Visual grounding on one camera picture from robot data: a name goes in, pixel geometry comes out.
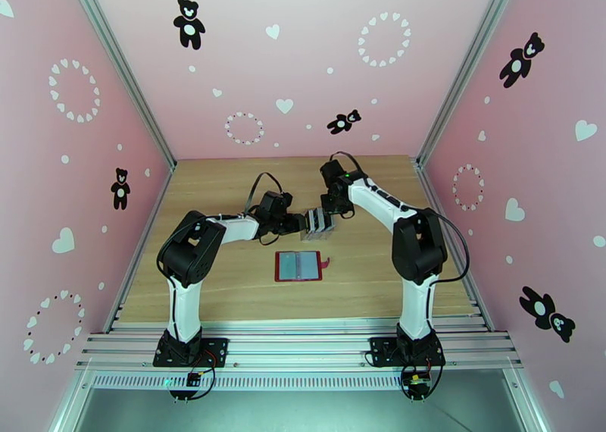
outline wooden surface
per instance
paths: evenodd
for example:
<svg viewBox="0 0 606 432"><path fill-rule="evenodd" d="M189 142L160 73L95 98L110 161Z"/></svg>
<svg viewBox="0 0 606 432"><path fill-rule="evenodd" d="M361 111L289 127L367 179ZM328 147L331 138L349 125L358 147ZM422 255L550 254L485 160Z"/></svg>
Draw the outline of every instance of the wooden surface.
<svg viewBox="0 0 606 432"><path fill-rule="evenodd" d="M187 211L235 214L244 208L248 191L262 171L271 172L293 197L291 212L320 205L326 192L320 166L326 158L255 158L180 161L151 229L139 269L120 316L121 321L166 321L169 293L155 266L156 255ZM346 170L353 166L339 158ZM376 184L409 205L427 201L406 156L360 157L364 171ZM266 190L276 190L271 179L259 183L255 202ZM389 231L362 209L351 220L336 218L328 240L302 243L299 234L280 238L271 246L258 241L234 242L219 250L202 284L200 318L264 320L284 318L395 317L401 312L401 278L391 261ZM275 251L319 250L330 257L323 280L274 281ZM457 273L451 259L443 278ZM437 286L434 315L473 312L460 282Z"/></svg>

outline black teddy bear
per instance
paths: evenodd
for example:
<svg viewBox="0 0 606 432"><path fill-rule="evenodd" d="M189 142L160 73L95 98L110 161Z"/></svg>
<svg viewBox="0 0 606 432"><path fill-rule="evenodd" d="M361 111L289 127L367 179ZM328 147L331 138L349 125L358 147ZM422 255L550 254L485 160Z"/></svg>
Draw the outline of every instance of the black teddy bear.
<svg viewBox="0 0 606 432"><path fill-rule="evenodd" d="M516 80L520 76L526 78L526 75L530 72L531 59L543 51L544 48L545 44L539 37L539 34L534 32L523 49L516 48L513 50L510 54L511 60L503 67L498 76L501 80L507 77L503 86L509 88L516 83Z"/></svg>
<svg viewBox="0 0 606 432"><path fill-rule="evenodd" d="M198 3L191 0L177 0L181 10L181 16L173 21L175 27L180 28L181 45L185 48L192 43L192 48L200 49L202 44L200 34L205 33L204 24L196 18L198 14Z"/></svg>
<svg viewBox="0 0 606 432"><path fill-rule="evenodd" d="M130 194L127 175L128 171L116 168L116 182L111 186L111 191L114 193L115 209L127 209L127 195Z"/></svg>
<svg viewBox="0 0 606 432"><path fill-rule="evenodd" d="M554 300L549 294L544 294L541 297L528 286L522 288L522 291L528 299L520 296L520 304L526 312L535 318L535 325L542 330L553 328L565 343L569 343L573 330L576 328L574 320L556 313Z"/></svg>
<svg viewBox="0 0 606 432"><path fill-rule="evenodd" d="M360 117L358 110L354 109L349 115L338 114L336 120L327 124L326 128L330 130L331 134L338 134L342 131L349 131L351 125L360 120L362 120L362 117Z"/></svg>

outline white heart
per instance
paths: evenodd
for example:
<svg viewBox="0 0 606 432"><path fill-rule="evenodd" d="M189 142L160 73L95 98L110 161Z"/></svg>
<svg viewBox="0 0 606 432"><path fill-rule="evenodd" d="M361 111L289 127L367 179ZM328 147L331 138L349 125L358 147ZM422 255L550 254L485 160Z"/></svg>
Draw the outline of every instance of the white heart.
<svg viewBox="0 0 606 432"><path fill-rule="evenodd" d="M288 114L294 104L295 103L292 101L292 99L278 99L276 101L276 107L278 107L280 112L283 114Z"/></svg>
<svg viewBox="0 0 606 432"><path fill-rule="evenodd" d="M59 233L59 238L52 243L55 253L67 253L76 248L73 242L73 233L69 227L64 227Z"/></svg>
<svg viewBox="0 0 606 432"><path fill-rule="evenodd" d="M516 199L509 199L505 206L505 219L508 221L523 221L526 217L526 212L520 208Z"/></svg>
<svg viewBox="0 0 606 432"><path fill-rule="evenodd" d="M588 124L585 120L579 120L574 127L576 141L581 142L589 139L598 132L598 127L595 124Z"/></svg>
<svg viewBox="0 0 606 432"><path fill-rule="evenodd" d="M562 386L556 380L553 380L551 383L549 383L549 390L561 399L564 398L564 391L562 390Z"/></svg>
<svg viewBox="0 0 606 432"><path fill-rule="evenodd" d="M278 24L274 24L273 26L265 27L265 33L272 39L278 40L278 35L280 34L280 26L278 26Z"/></svg>
<svg viewBox="0 0 606 432"><path fill-rule="evenodd" d="M14 17L13 8L7 0L0 0L0 14L6 17Z"/></svg>

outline pink wall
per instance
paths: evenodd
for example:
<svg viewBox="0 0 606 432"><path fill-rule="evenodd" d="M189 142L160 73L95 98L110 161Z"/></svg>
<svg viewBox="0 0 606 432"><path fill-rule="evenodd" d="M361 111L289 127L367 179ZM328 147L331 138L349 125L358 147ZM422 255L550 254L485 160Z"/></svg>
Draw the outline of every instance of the pink wall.
<svg viewBox="0 0 606 432"><path fill-rule="evenodd" d="M0 39L0 430L30 432L102 329L167 165L77 0L0 0Z"/></svg>
<svg viewBox="0 0 606 432"><path fill-rule="evenodd" d="M545 49L506 89L499 73L533 32ZM604 430L606 418L605 55L606 0L511 0L429 165L468 235L489 314L510 331L557 431ZM535 325L524 286L575 322L569 343L561 316Z"/></svg>
<svg viewBox="0 0 606 432"><path fill-rule="evenodd" d="M489 2L193 0L196 50L177 0L99 1L178 159L416 155Z"/></svg>

